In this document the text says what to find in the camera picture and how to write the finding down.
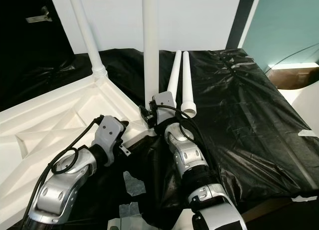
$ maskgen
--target white wall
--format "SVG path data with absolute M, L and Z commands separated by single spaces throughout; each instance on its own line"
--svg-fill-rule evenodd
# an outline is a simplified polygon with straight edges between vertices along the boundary
M 53 0 L 74 53 L 86 51 L 70 0 Z M 82 0 L 99 50 L 143 50 L 142 0 Z M 159 48 L 224 49 L 239 0 L 159 0 Z

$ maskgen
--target pvc pipe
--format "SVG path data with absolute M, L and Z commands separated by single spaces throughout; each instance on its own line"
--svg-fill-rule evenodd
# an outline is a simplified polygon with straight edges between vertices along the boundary
M 171 74 L 169 78 L 169 83 L 167 87 L 167 91 L 170 91 L 175 107 L 176 107 L 176 93 L 177 93 L 177 85 L 178 85 L 178 76 L 179 76 L 179 67 L 180 67 L 180 59 L 181 59 L 181 51 L 176 51 L 173 68 L 171 69 Z
M 193 89 L 191 86 L 189 55 L 187 51 L 183 53 L 183 103 L 181 111 L 193 118 L 197 111 L 193 99 Z
M 159 43 L 157 0 L 142 0 L 145 107 L 159 92 Z
M 73 7 L 73 11 L 75 13 L 76 20 L 80 27 L 86 48 L 88 49 L 88 54 L 90 57 L 90 61 L 92 63 L 93 74 L 95 77 L 107 76 L 107 71 L 105 69 L 105 66 L 102 64 L 93 34 L 91 32 L 89 23 L 85 15 L 82 2 L 81 0 L 70 0 L 70 1 Z

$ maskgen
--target wire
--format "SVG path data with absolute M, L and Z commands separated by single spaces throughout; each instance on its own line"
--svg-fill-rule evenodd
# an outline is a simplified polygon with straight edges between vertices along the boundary
M 293 53 L 293 54 L 291 54 L 291 55 L 288 55 L 287 57 L 283 58 L 282 60 L 280 60 L 279 62 L 277 62 L 276 64 L 274 64 L 274 66 L 272 66 L 272 67 L 270 67 L 269 69 L 267 69 L 266 72 L 265 72 L 265 74 L 267 74 L 269 70 L 271 70 L 272 68 L 274 68 L 277 64 L 281 63 L 281 62 L 284 61 L 285 59 L 288 59 L 289 57 L 291 57 L 291 56 L 293 56 L 293 55 L 295 55 L 295 54 L 298 54 L 298 53 L 300 53 L 300 52 L 302 52 L 302 51 L 304 51 L 304 50 L 306 50 L 306 49 L 309 49 L 309 48 L 311 48 L 311 47 L 314 47 L 314 46 L 316 46 L 316 45 L 319 45 L 319 43 L 313 44 L 313 45 L 308 46 L 308 47 L 306 47 L 306 48 L 304 48 L 304 49 L 301 49 L 301 50 L 299 50 L 299 51 L 297 51 L 297 52 L 295 52 L 295 53 Z
M 31 197 L 30 197 L 30 201 L 25 209 L 21 224 L 19 229 L 22 230 L 23 229 L 23 225 L 28 217 L 33 199 L 36 195 L 36 193 L 40 190 L 40 188 L 42 187 L 42 185 L 45 183 L 46 177 L 48 176 L 50 170 L 52 170 L 53 173 L 56 174 L 62 174 L 67 172 L 69 169 L 71 169 L 73 167 L 73 165 L 75 164 L 77 158 L 78 158 L 78 150 L 76 148 L 74 148 L 73 146 L 92 128 L 92 126 L 97 123 L 100 124 L 101 120 L 103 119 L 103 115 L 101 115 L 98 118 L 95 118 L 89 125 L 88 127 L 86 127 L 86 129 L 68 146 L 66 147 L 66 149 L 62 150 L 60 153 L 58 153 L 52 160 L 50 163 L 48 163 L 48 165 L 46 166 L 46 168 L 44 169 L 44 171 L 42 172 L 42 174 L 40 175 L 39 179 L 37 180 L 34 189 L 32 191 Z M 56 171 L 55 169 L 55 164 L 56 162 L 63 156 L 65 155 L 68 151 L 73 150 L 75 152 L 75 156 L 73 161 L 71 162 L 71 164 L 66 167 L 65 169 L 61 170 L 61 171 Z
M 197 132 L 199 138 L 200 138 L 200 142 L 196 142 L 195 140 L 191 139 L 190 137 L 188 137 L 186 135 L 186 133 L 183 131 L 182 129 L 182 122 L 185 121 L 185 120 L 180 120 L 180 123 L 179 123 L 179 129 L 180 131 L 182 132 L 182 134 L 185 136 L 185 138 L 187 138 L 188 140 L 192 141 L 193 143 L 197 144 L 197 145 L 200 145 L 200 147 L 204 150 L 205 152 L 205 159 L 206 161 L 208 162 L 208 165 L 212 168 L 213 167 L 213 161 L 211 159 L 211 156 L 208 152 L 208 148 L 204 142 L 204 138 L 203 138 L 203 135 L 201 133 L 201 131 L 199 130 L 199 127 L 196 125 L 196 123 L 194 122 L 194 120 L 192 120 L 192 118 L 184 113 L 183 111 L 177 109 L 177 108 L 174 108 L 174 107 L 171 107 L 171 106 L 168 106 L 168 105 L 155 105 L 156 108 L 165 108 L 165 109 L 171 109 L 171 110 L 175 110 L 176 112 L 180 113 L 181 115 L 185 116 L 188 120 L 189 120 L 189 123 L 191 124 L 191 126 L 195 129 L 195 131 Z

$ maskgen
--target black plastic tarp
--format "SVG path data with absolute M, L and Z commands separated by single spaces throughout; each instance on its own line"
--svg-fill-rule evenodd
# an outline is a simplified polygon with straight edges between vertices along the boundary
M 137 105 L 143 105 L 143 53 L 113 49 L 100 55 L 109 78 Z M 174 55 L 160 51 L 160 91 L 167 88 Z M 239 210 L 268 198 L 314 194 L 319 186 L 319 139 L 298 136 L 310 128 L 253 59 L 242 49 L 190 51 L 189 58 L 197 106 L 194 121 L 217 163 L 222 185 Z M 76 55 L 71 68 L 47 75 L 50 82 L 45 91 L 83 78 L 90 69 L 88 56 Z M 28 77 L 45 75 L 38 71 Z M 178 106 L 182 67 L 179 79 Z M 37 94 L 45 92 L 42 85 L 37 88 Z M 23 93 L 28 95 L 28 88 L 20 95 Z M 131 151 L 130 158 L 89 179 L 79 192 L 70 220 L 106 221 L 118 217 L 119 204 L 139 201 L 147 222 L 163 229 L 173 226 L 186 205 L 168 146 L 159 137 L 146 137 Z M 146 194 L 138 199 L 126 194 L 125 170 L 144 181 Z

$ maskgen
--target white pipe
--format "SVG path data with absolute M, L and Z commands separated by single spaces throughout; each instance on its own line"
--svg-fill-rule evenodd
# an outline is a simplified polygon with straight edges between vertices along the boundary
M 142 0 L 145 107 L 159 92 L 158 0 Z
M 167 91 L 170 91 L 175 107 L 176 107 L 176 93 L 177 93 L 177 85 L 178 85 L 178 76 L 179 76 L 179 67 L 180 67 L 180 59 L 181 59 L 181 51 L 176 51 L 173 68 L 171 69 L 171 74 L 169 78 L 169 83 L 167 87 Z
M 70 0 L 73 11 L 75 13 L 76 20 L 80 27 L 86 48 L 88 49 L 88 54 L 90 61 L 92 63 L 92 71 L 95 77 L 107 76 L 107 71 L 105 66 L 102 64 L 96 43 L 94 41 L 93 34 L 91 32 L 89 23 L 87 21 L 85 11 L 81 0 Z
M 191 118 L 193 118 L 197 113 L 193 99 L 189 55 L 187 51 L 184 51 L 183 53 L 183 103 L 181 104 L 180 109 Z

